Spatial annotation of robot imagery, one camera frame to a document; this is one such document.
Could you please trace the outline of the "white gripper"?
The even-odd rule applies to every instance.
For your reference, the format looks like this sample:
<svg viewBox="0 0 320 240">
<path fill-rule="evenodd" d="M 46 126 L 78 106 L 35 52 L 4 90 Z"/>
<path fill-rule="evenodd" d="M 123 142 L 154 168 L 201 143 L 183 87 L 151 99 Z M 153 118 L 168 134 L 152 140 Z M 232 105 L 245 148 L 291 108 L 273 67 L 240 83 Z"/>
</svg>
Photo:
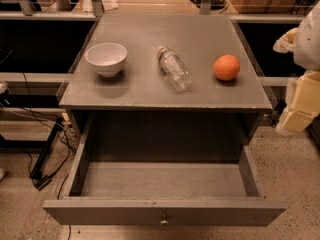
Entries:
<svg viewBox="0 0 320 240">
<path fill-rule="evenodd" d="M 320 70 L 320 2 L 298 27 L 275 42 L 273 50 L 292 52 L 295 64 L 306 70 Z M 306 71 L 299 78 L 289 78 L 285 102 L 276 131 L 284 136 L 303 132 L 320 114 L 320 72 Z"/>
</svg>

